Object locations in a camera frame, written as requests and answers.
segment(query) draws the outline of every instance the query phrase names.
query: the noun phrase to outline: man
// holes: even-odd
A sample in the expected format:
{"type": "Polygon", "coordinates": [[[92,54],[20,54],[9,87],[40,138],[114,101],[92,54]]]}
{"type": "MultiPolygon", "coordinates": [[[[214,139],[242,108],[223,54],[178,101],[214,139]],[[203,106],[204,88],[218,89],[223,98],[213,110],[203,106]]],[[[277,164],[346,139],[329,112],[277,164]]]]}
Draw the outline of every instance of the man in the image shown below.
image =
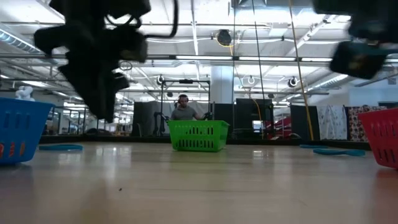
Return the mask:
{"type": "Polygon", "coordinates": [[[172,120],[190,121],[192,118],[200,120],[199,114],[190,106],[188,106],[188,96],[180,95],[178,97],[178,105],[172,113],[172,120]]]}

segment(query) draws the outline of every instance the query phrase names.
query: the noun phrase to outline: red basket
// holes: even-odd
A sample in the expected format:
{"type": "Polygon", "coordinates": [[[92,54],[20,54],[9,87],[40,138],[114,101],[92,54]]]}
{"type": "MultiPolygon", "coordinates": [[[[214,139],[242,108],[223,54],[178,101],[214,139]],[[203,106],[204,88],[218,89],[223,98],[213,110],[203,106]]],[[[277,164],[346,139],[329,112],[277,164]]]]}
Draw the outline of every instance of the red basket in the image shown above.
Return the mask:
{"type": "Polygon", "coordinates": [[[358,115],[377,163],[398,169],[398,109],[358,115]]]}

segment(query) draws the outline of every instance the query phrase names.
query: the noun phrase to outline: yellow cable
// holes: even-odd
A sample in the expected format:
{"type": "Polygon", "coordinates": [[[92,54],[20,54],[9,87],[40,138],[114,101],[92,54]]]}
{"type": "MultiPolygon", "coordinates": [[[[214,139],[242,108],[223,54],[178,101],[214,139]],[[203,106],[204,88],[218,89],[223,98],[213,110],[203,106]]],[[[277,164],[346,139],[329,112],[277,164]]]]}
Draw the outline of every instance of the yellow cable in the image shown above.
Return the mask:
{"type": "Polygon", "coordinates": [[[307,113],[307,122],[308,122],[308,126],[310,127],[311,141],[313,141],[313,132],[312,132],[312,125],[311,125],[310,110],[308,109],[307,96],[306,96],[306,94],[304,92],[304,85],[303,85],[303,79],[302,79],[302,76],[301,76],[301,68],[300,68],[300,60],[299,60],[299,51],[297,49],[296,33],[294,31],[293,12],[292,12],[293,3],[292,3],[292,1],[293,0],[289,0],[289,10],[290,10],[290,19],[292,20],[292,31],[293,31],[294,47],[295,47],[295,50],[296,50],[296,61],[297,61],[297,66],[298,66],[298,75],[300,77],[301,91],[302,91],[303,97],[304,97],[305,111],[307,113]]]}
{"type": "Polygon", "coordinates": [[[251,98],[251,99],[252,99],[252,101],[256,104],[257,109],[259,110],[259,117],[260,117],[260,122],[261,122],[261,139],[263,140],[263,139],[264,139],[264,127],[262,126],[262,119],[261,119],[260,106],[259,106],[259,104],[258,104],[253,98],[251,98]]]}

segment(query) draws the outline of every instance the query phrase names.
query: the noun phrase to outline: headphones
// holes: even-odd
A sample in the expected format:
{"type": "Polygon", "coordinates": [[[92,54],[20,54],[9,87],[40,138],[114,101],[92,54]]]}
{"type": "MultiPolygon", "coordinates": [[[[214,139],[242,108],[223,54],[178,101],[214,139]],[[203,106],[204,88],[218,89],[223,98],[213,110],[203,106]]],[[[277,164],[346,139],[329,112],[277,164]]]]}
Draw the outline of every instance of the headphones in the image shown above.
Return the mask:
{"type": "Polygon", "coordinates": [[[180,96],[178,96],[178,101],[177,101],[177,103],[180,103],[181,98],[186,98],[186,99],[187,99],[187,102],[189,102],[188,96],[185,95],[185,94],[181,94],[180,96]]]}

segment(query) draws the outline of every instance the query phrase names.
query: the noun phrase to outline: gray shirt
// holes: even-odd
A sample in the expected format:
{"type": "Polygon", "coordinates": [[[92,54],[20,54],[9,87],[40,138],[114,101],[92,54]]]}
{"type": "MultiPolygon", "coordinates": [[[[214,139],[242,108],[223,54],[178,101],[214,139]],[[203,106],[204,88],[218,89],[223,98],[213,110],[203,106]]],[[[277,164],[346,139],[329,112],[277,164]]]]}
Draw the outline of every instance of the gray shirt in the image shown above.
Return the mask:
{"type": "Polygon", "coordinates": [[[183,120],[183,121],[190,121],[194,118],[196,115],[195,109],[193,109],[190,106],[187,106],[186,108],[182,107],[177,107],[173,113],[172,113],[172,120],[183,120]]]}

